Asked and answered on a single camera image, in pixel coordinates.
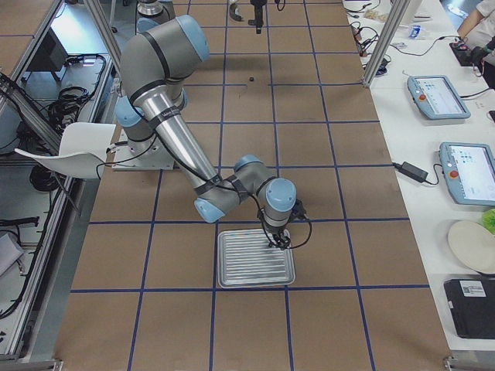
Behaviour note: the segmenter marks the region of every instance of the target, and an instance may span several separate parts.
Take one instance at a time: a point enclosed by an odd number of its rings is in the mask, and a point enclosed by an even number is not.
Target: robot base
[[[226,230],[218,235],[218,283],[222,288],[275,286],[294,280],[292,250],[269,247],[263,230]]]
[[[119,141],[127,141],[127,135],[125,135],[124,132],[121,133]],[[114,164],[112,165],[112,168],[119,172],[173,169],[174,160],[172,156],[170,156],[170,154],[163,148],[160,141],[155,141],[155,144],[148,150],[148,152],[150,153],[146,153],[143,156],[122,162],[121,164]],[[133,155],[129,150],[129,147],[127,145],[123,145],[121,147],[117,147],[114,162],[124,161],[134,156],[135,155]]]

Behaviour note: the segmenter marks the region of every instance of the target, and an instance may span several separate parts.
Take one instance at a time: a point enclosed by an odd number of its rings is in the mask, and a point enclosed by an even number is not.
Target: blue joint cap
[[[193,46],[194,50],[198,54],[198,57],[205,61],[210,56],[210,47],[208,46],[207,37],[204,35],[198,22],[190,15],[181,15],[176,18],[181,29],[189,39],[189,42]]]
[[[150,29],[158,25],[159,25],[158,22],[149,18],[142,17],[138,19],[138,22],[136,23],[136,29],[138,30],[138,33],[143,33],[149,31]]]
[[[141,108],[136,108],[136,110],[140,114],[143,114]],[[115,105],[114,112],[118,123],[124,128],[130,128],[136,125],[141,120],[141,117],[136,114],[136,111],[134,111],[134,109],[132,108],[131,102],[129,102],[129,99],[127,97],[122,97],[118,100]]]
[[[277,178],[268,183],[265,196],[272,209],[285,213],[294,207],[296,193],[294,183],[287,179]]]
[[[194,206],[201,217],[207,223],[215,223],[219,218],[225,216],[225,213],[218,209],[213,203],[206,201],[205,199],[196,199]]]
[[[242,156],[239,161],[237,161],[234,165],[234,171],[238,171],[240,168],[247,164],[251,164],[252,162],[260,162],[261,164],[263,163],[262,160],[260,160],[258,157],[255,155],[245,155]]]

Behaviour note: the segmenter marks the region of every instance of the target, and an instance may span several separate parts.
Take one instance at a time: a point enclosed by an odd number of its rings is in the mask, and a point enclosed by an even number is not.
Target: tablet
[[[409,77],[408,89],[419,110],[430,120],[471,116],[447,76]]]
[[[454,201],[495,206],[495,161],[488,145],[442,143],[439,156]]]

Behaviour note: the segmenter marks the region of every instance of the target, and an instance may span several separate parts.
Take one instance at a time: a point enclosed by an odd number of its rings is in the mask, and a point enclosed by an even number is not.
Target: white label
[[[464,296],[471,298],[486,298],[481,281],[460,281]]]

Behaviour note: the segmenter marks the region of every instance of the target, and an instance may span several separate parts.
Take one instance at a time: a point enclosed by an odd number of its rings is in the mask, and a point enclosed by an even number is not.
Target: power adapter
[[[402,165],[397,162],[392,162],[394,167],[405,176],[414,179],[416,182],[423,183],[428,176],[428,173],[425,170],[421,170],[414,165],[411,165],[409,162],[402,162]]]

